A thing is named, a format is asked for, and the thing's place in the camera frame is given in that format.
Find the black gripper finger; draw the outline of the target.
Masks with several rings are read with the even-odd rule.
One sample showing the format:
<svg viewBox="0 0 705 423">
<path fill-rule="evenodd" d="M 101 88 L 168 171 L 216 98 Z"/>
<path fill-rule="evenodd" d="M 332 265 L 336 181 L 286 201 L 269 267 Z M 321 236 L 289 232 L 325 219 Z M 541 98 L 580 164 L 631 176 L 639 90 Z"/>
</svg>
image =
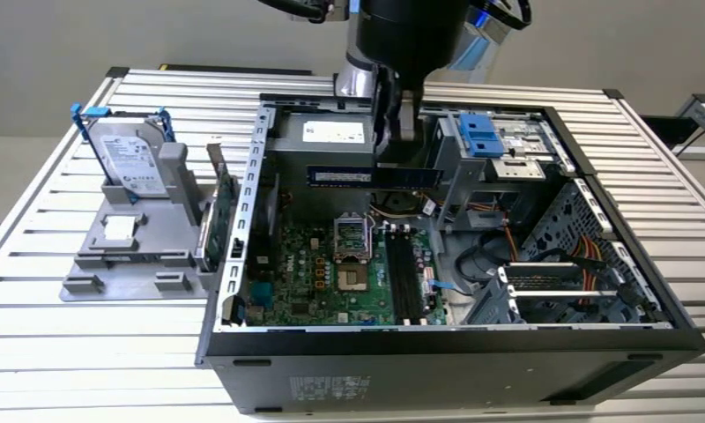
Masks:
<svg viewBox="0 0 705 423">
<path fill-rule="evenodd" d="M 424 148 L 423 80 L 419 85 L 382 65 L 373 66 L 372 130 L 374 166 L 411 164 Z"/>
</svg>

